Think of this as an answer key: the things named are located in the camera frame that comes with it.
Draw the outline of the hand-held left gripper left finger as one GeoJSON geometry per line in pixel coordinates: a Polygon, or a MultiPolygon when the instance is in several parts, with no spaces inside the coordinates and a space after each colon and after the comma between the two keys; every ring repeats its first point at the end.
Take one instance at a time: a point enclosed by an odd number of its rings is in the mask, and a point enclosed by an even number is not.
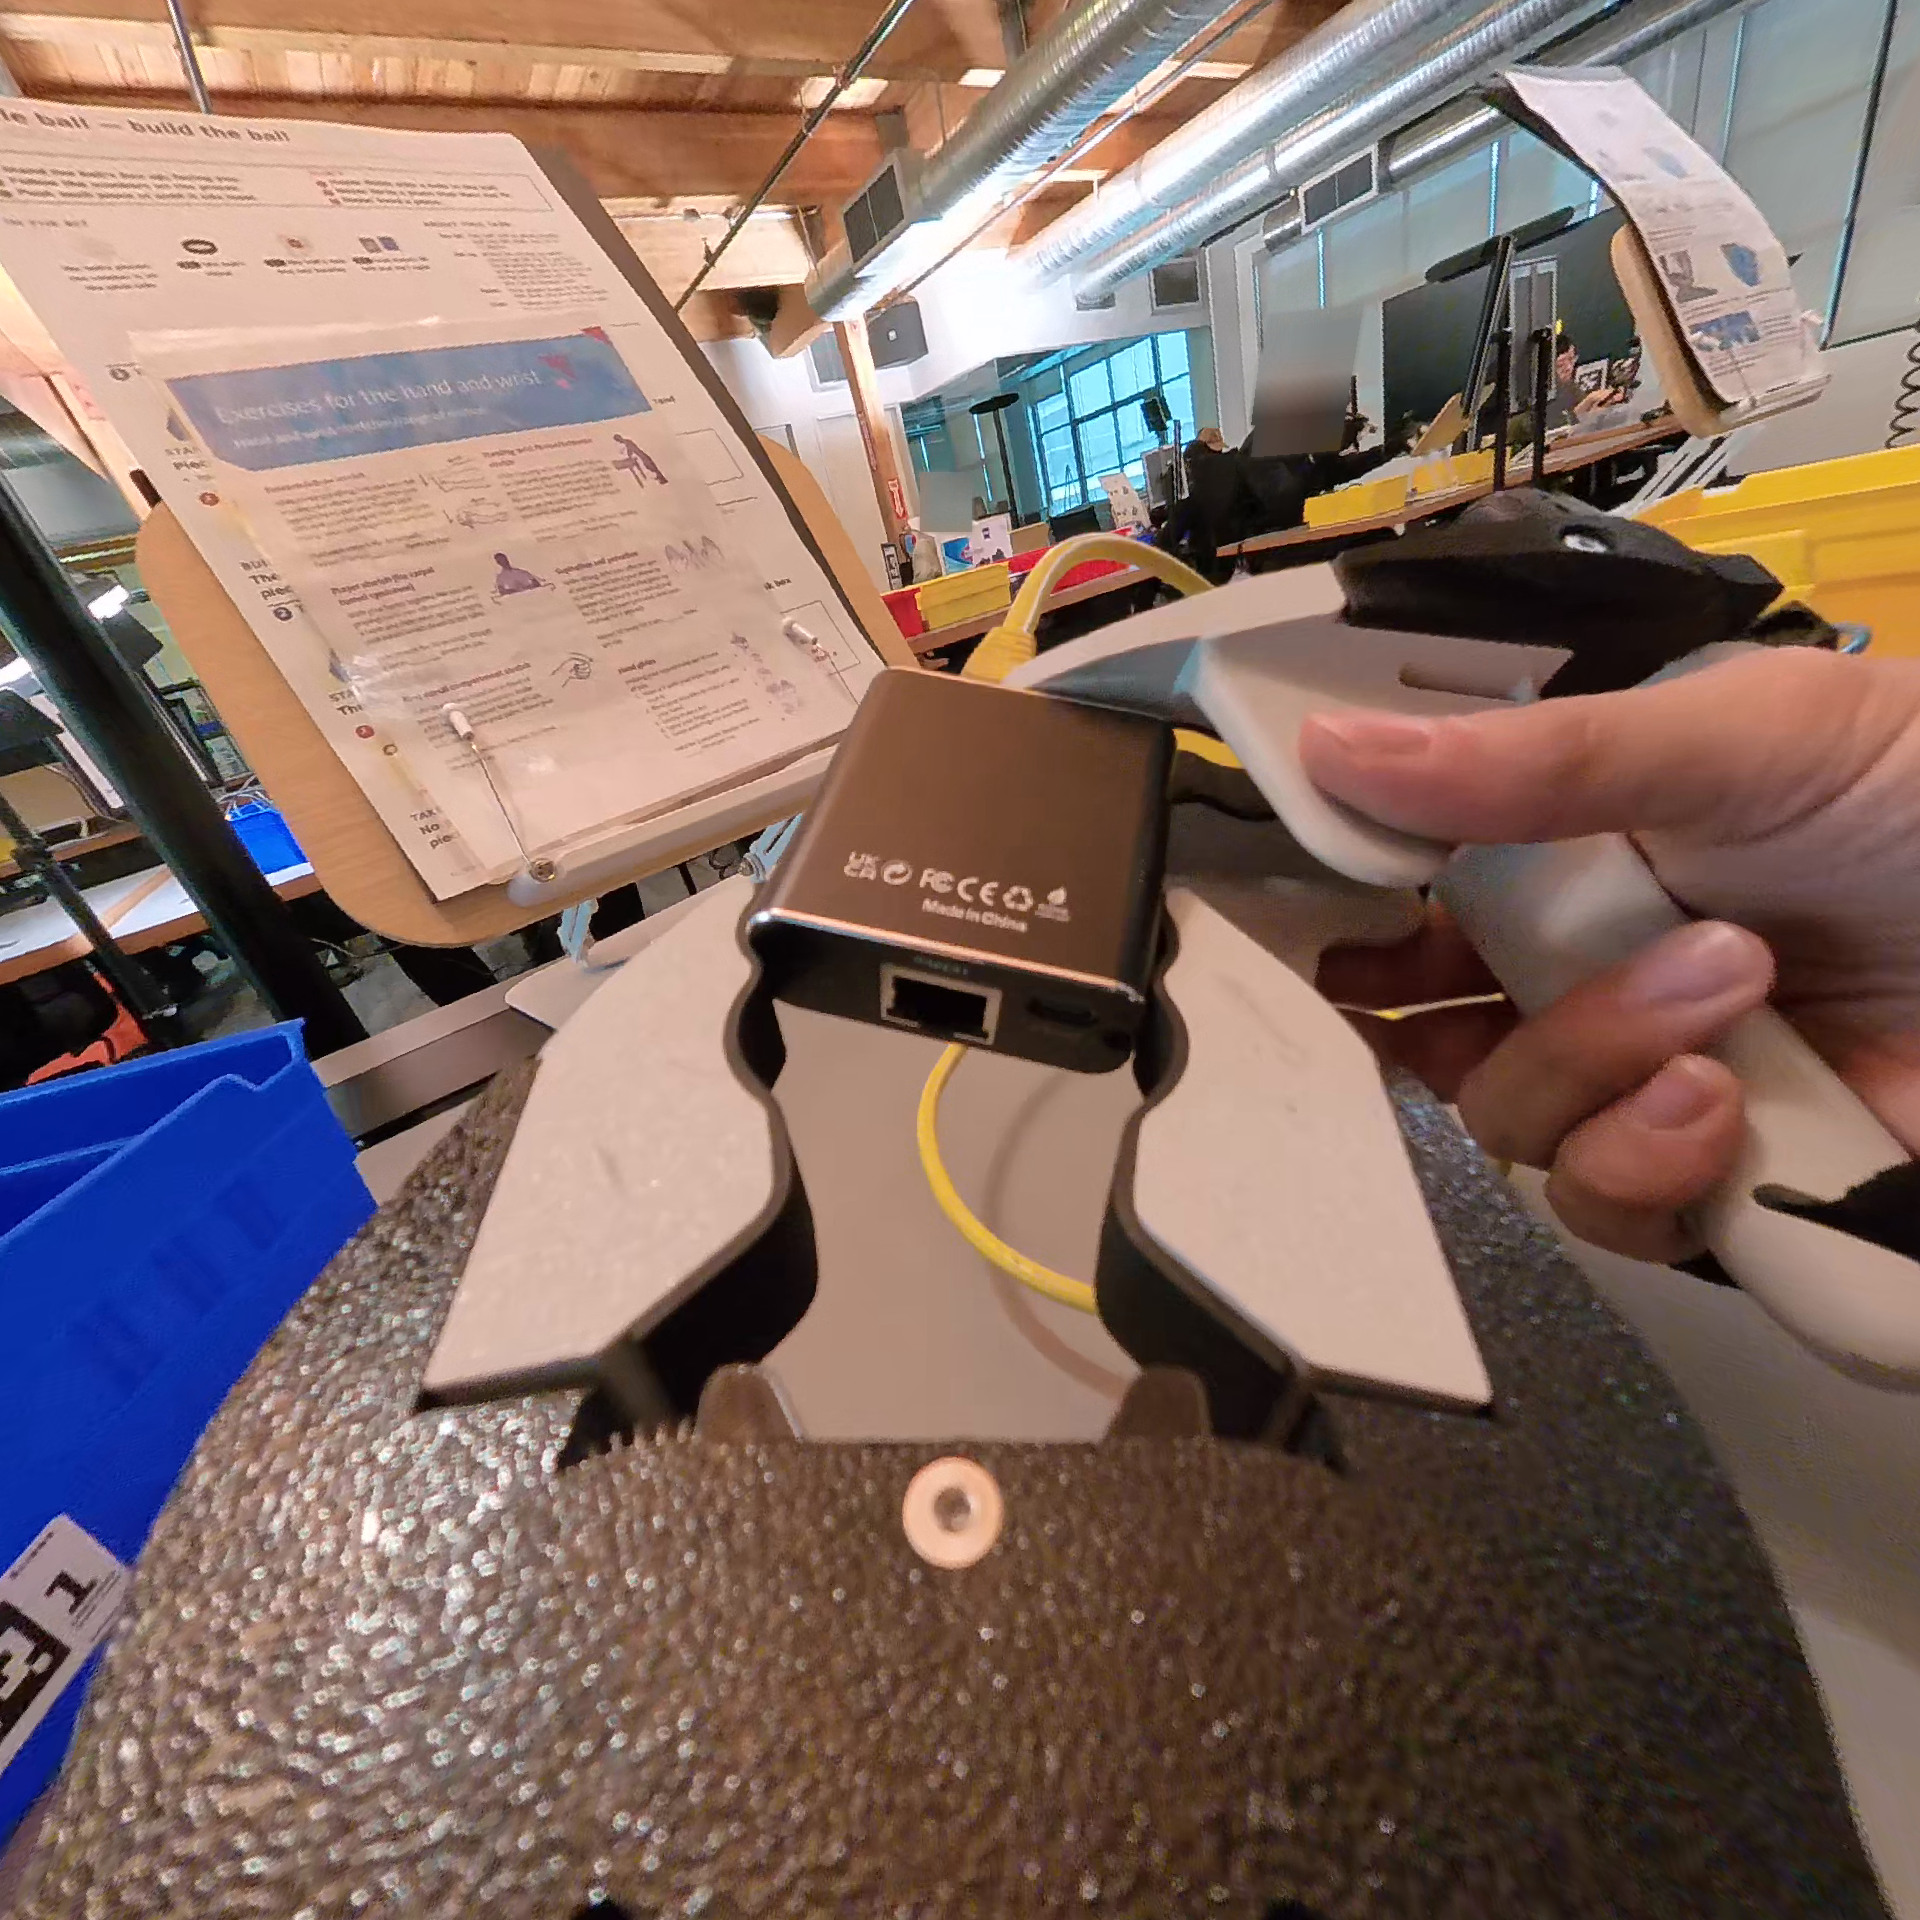
{"type": "Polygon", "coordinates": [[[752,896],[727,880],[686,900],[544,1046],[423,1404],[562,1388],[696,1404],[815,1305],[784,1040],[744,940],[752,896]]]}

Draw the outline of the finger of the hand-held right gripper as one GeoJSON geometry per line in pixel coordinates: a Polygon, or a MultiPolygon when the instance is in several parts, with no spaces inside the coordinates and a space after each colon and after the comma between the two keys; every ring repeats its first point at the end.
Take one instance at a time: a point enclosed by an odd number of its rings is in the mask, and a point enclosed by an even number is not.
{"type": "Polygon", "coordinates": [[[1018,665],[1002,683],[1079,704],[1186,704],[1215,640],[1339,620],[1345,590],[1330,564],[1268,572],[1124,617],[1018,665]]]}

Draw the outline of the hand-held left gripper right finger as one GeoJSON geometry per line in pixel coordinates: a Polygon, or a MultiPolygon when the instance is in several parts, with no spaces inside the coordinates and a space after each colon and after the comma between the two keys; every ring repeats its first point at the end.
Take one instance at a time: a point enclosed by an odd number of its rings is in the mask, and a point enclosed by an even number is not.
{"type": "Polygon", "coordinates": [[[1323,1395],[1492,1406],[1380,1063],[1314,983],[1328,950],[1400,944],[1423,913],[1359,886],[1166,892],[1096,1308],[1199,1380],[1212,1424],[1302,1424],[1323,1395]]]}

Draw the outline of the black network splitter box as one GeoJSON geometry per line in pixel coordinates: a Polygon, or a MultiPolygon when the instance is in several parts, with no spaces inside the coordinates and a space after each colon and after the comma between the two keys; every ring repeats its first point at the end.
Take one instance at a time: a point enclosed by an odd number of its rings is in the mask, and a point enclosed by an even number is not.
{"type": "Polygon", "coordinates": [[[1159,964],[1174,746],[1136,714],[883,673],[744,922],[760,978],[826,1017],[1122,1068],[1159,964]]]}

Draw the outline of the grey desk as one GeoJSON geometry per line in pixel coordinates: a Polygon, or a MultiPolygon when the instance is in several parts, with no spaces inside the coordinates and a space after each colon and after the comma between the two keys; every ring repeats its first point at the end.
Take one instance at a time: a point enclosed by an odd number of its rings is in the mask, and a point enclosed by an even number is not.
{"type": "MultiPolygon", "coordinates": [[[[473,1088],[536,1054],[606,972],[542,968],[430,1008],[387,968],[408,1019],[319,1073],[378,1201],[444,1139],[473,1088]]],[[[782,1012],[777,1084],[820,1247],[820,1288],[774,1359],[820,1438],[1088,1440],[1134,1364],[1086,1314],[999,1280],[932,1208],[915,1108],[937,1051],[864,1025],[782,1012]]],[[[944,1139],[971,1208],[1086,1276],[1132,1081],[975,1063],[944,1139]]],[[[1708,1434],[1777,1567],[1832,1710],[1889,1904],[1915,1915],[1915,1399],[1835,1377],[1729,1288],[1564,1240],[1708,1434]]]]}

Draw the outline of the person's right hand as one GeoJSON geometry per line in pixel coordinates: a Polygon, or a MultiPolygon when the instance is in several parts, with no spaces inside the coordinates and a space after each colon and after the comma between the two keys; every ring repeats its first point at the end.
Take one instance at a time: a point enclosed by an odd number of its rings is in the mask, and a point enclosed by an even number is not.
{"type": "Polygon", "coordinates": [[[1775,1006],[1906,1150],[1918,1148],[1915,662],[1756,651],[1657,687],[1511,712],[1314,716],[1308,777],[1449,847],[1626,834],[1688,927],[1536,1015],[1442,905],[1390,947],[1330,950],[1321,994],[1457,1106],[1492,1161],[1543,1175],[1579,1242],[1683,1265],[1731,1175],[1742,1091],[1710,1057],[1775,1006]]]}

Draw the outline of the large yellow plastic bin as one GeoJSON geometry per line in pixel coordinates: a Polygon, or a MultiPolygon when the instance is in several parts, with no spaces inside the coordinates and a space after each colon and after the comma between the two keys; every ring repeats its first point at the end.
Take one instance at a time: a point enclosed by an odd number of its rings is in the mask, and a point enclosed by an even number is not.
{"type": "Polygon", "coordinates": [[[1636,511],[1708,555],[1746,555],[1868,654],[1918,659],[1918,446],[1692,488],[1636,511]]]}

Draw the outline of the wooden document stand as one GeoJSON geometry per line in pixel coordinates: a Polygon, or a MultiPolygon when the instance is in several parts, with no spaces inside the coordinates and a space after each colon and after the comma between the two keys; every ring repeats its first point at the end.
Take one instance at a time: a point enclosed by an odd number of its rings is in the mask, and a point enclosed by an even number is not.
{"type": "Polygon", "coordinates": [[[248,754],[270,801],[342,910],[402,944],[471,947],[800,812],[828,766],[815,750],[752,776],[731,801],[688,801],[608,827],[552,883],[478,883],[442,896],[415,856],[425,803],[363,719],[315,712],[321,671],[299,617],[270,614],[270,563],[227,536],[160,442],[132,351],[160,330],[312,330],[355,320],[555,320],[640,304],[644,343],[666,352],[666,388],[692,401],[688,430],[718,436],[740,470],[727,513],[782,516],[809,563],[782,563],[800,625],[888,665],[918,665],[876,579],[812,472],[761,442],[690,338],[657,278],[561,150],[514,136],[351,128],[308,119],[207,118],[6,100],[6,215],[100,207],[131,226],[136,264],[57,265],[49,235],[6,230],[6,340],[78,396],[86,430],[160,504],[136,545],[143,580],[248,754]]]}
{"type": "Polygon", "coordinates": [[[1481,98],[1583,166],[1624,215],[1614,271],[1674,419],[1714,439],[1832,385],[1759,203],[1617,67],[1511,67],[1481,98]]]}

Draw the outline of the black tripod pole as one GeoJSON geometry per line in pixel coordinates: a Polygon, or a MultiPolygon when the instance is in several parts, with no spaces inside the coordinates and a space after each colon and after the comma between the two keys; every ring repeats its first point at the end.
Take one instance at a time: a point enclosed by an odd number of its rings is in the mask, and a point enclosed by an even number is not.
{"type": "Polygon", "coordinates": [[[3,494],[3,611],[9,640],[66,730],[104,768],[260,1004],[282,1022],[302,1022],[314,1059],[367,1040],[368,1028],[288,903],[227,826],[158,695],[87,614],[11,492],[3,494]]]}

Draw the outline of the silver ventilation duct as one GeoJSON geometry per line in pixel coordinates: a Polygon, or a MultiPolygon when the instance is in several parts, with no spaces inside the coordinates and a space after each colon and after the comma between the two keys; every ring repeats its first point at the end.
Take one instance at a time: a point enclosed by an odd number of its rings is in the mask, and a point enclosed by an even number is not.
{"type": "Polygon", "coordinates": [[[804,284],[812,313],[846,322],[889,297],[950,247],[953,222],[990,212],[1006,191],[1060,158],[1226,9],[1217,3],[1070,7],[937,151],[889,154],[844,207],[844,242],[804,284]]]}
{"type": "Polygon", "coordinates": [[[1070,282],[1076,302],[1103,300],[1511,64],[1556,47],[1575,63],[1632,58],[1660,33],[1719,11],[1723,6],[1347,6],[1023,242],[1014,265],[1034,282],[1070,282]]]}

